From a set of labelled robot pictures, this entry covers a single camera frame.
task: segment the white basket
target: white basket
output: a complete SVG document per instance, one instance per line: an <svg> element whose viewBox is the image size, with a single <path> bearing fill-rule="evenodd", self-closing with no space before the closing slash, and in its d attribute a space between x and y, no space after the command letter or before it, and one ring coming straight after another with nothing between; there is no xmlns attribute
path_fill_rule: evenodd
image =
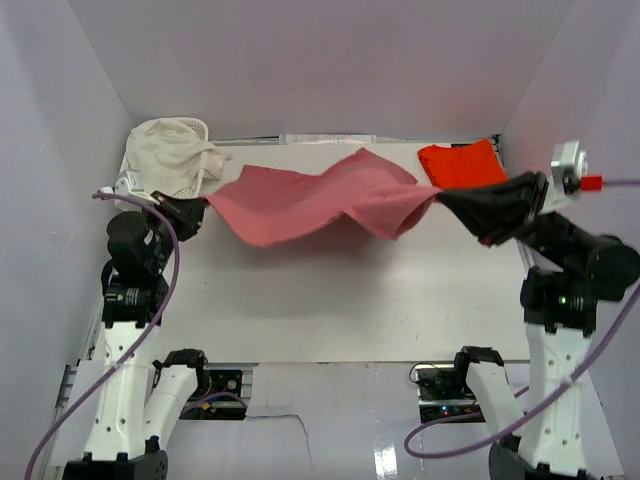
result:
<svg viewBox="0 0 640 480"><path fill-rule="evenodd" d="M209 140L209 129L207 128L207 124L202 120L198 120L197 118L189 118L189 117L171 117L174 120L179 120L189 128L191 128L196 135L201 140ZM120 172L124 170L130 170L131 165L127 160L127 154L125 152L124 158L122 159L122 165L120 167ZM175 198L196 198L200 194L200 187L202 186L202 175L198 174L196 178L194 178L193 183L190 187L183 188L177 192L171 193L172 197Z"/></svg>

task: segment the folded orange cloth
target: folded orange cloth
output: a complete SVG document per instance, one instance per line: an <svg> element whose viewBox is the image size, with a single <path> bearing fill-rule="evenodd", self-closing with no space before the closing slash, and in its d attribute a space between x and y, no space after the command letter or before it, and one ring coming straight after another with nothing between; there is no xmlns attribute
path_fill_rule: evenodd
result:
<svg viewBox="0 0 640 480"><path fill-rule="evenodd" d="M418 151L434 187L473 188L508 180L488 139L466 147L431 145Z"/></svg>

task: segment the crumpled white cloth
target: crumpled white cloth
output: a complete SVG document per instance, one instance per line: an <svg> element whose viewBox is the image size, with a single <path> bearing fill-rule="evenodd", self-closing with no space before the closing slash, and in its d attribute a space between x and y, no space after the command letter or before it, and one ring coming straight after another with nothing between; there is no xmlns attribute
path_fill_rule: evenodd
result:
<svg viewBox="0 0 640 480"><path fill-rule="evenodd" d="M224 155L174 118L149 120L131 130L126 158L139 170L147 193L174 195L185 188L200 190L204 179L219 180Z"/></svg>

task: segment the pink towel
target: pink towel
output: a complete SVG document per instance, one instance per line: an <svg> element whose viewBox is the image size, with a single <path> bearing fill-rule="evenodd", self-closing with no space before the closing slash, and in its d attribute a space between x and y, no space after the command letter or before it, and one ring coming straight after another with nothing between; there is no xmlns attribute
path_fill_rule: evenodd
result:
<svg viewBox="0 0 640 480"><path fill-rule="evenodd" d="M418 223L440 191L416 184L406 170L361 148L321 175L246 165L238 180L205 198L256 247L308 235L343 214L379 237L396 239Z"/></svg>

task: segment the purple cable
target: purple cable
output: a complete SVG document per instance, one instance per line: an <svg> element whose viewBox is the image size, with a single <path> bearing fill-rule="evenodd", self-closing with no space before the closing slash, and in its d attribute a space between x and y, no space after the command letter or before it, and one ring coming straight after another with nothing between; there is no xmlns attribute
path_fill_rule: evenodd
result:
<svg viewBox="0 0 640 480"><path fill-rule="evenodd" d="M600 357L600 355L602 355L602 352L607 348L607 346L609 345L609 343L611 342L611 340L613 339L615 334L618 332L618 330L620 329L620 327L622 326L622 324L626 320L627 316L629 315L629 312L631 311L631 309L635 305L635 303L638 300L639 296L640 296L640 285L638 285L636 287L636 289L634 290L634 292L631 294L631 297L629 297L629 301L622 308L622 310L618 314L616 320L613 322L613 325L611 325L611 328L609 328L609 330L607 331L605 336L602 338L600 343L598 343L598 345L593 349L593 351L589 355L587 355L587 357L584 359L584 362L582 362L573 371L573 373L570 375L572 381L576 381L578 378L580 378L580 376L584 372L586 372L587 369L589 369L589 367L591 367L591 365L593 365L593 363L598 359L598 357ZM480 448L487 447L487 446L491 445L492 443L497 442L501 438L506 437L507 435L510 435L511 433L515 432L517 429L522 427L524 424L526 424L529 420L531 420L532 418L536 417L537 415L540 415L544 410L546 410L556 400L558 400L558 398L560 398L560 396L564 392L566 392L570 387L571 387L570 383L561 383L560 386L551 395L549 395L547 398L545 398L539 405L537 405L536 407L532 408L527 413L527 415L525 415L522 418L516 420L511 425L509 425L508 427L500 430L495 435L492 435L492 436L490 436L488 438L485 438L484 440L480 440L479 442L473 443L471 445L467 445L466 447L458 448L456 450L449 450L449 451L445 451L445 452L423 453L423 452L418 452L416 450L413 450L409 446L409 442L413 439L413 437L415 437L417 433L421 432L425 428L428 428L428 427L430 427L432 425L436 425L437 423L448 423L448 422L443 422L442 419L440 419L440 420L435 420L434 422L425 423L424 425L420 425L420 426L414 428L409 433L409 435L407 435L407 438L405 438L405 440L404 440L404 449L412 457L427 458L427 459L457 457L458 455L464 455L465 453L469 453L469 452L473 452L475 450L479 450ZM456 419L456 418L463 419L464 416L462 416L462 417L451 417L451 418L452 418L452 420L450 420L450 421L453 421L453 419Z"/></svg>
<svg viewBox="0 0 640 480"><path fill-rule="evenodd" d="M640 187L640 179L633 180L604 180L603 187Z"/></svg>
<svg viewBox="0 0 640 480"><path fill-rule="evenodd" d="M247 403L242 400L242 398L240 398L239 396L237 396L235 393L231 393L231 392L217 392L217 393L211 393L209 395L206 395L205 397L202 397L200 400L196 400L195 402L190 402L187 403L185 405L186 409L189 408L196 408L196 407L200 407L202 405L205 404L205 402L208 402L210 400L215 400L216 398L220 398L220 397L229 397L229 398L233 398L236 402L238 402L240 405L242 405L244 408L249 408L249 406L247 405Z"/></svg>
<svg viewBox="0 0 640 480"><path fill-rule="evenodd" d="M91 198L99 198L101 200L122 200L125 202L132 203L133 205L137 205L138 207L142 208L143 210L146 210L151 215L153 215L154 217L156 217L158 220L160 220L162 223L165 224L165 226L167 227L167 230L169 231L169 236L171 237L171 243L173 243L174 267L173 267L173 275L171 276L171 282L169 283L169 289L167 290L167 294L165 295L164 300L160 304L158 311L149 322L149 325L147 325L147 327L140 334L140 337L138 337L138 339L135 342L133 342L131 347L129 347L129 349L126 350L122 354L122 356L116 361L116 365L122 365L136 351L136 349L142 344L142 342L144 342L144 340L149 336L149 334L154 329L154 327L158 324L158 322L160 321L160 317L162 317L162 313L164 312L165 308L167 308L167 304L169 303L169 299L171 298L171 295L173 295L173 291L176 288L176 282L178 281L178 270L180 270L180 247L178 245L178 236L176 235L176 231L173 229L173 226L164 215L158 212L155 208L150 207L149 205L147 205L146 203L138 199L125 197L123 195L117 195L114 193L102 193L102 192L94 193L91 196ZM96 382L93 385L91 385L91 387L89 387L89 389L86 392L84 392L80 396L80 398L76 400L74 404L72 404L65 410L62 416L51 426L51 428L47 431L47 433L44 434L44 436L42 437L42 440L38 442L38 445L36 446L35 450L31 454L31 458L29 458L29 462L27 463L27 468L24 472L24 480L31 480L31 476L33 475L33 469L35 468L38 457L42 453L42 450L44 450L44 447L47 445L47 443L51 440L51 438L53 438L56 431L58 431L60 426L78 409L78 407L80 407L80 405L82 405L91 395L93 395L96 391L98 391L100 387L107 380L109 380L109 378L111 378L111 376L116 372L116 370L117 370L116 367L111 367L106 372L104 372L102 376L98 380L96 380Z"/></svg>

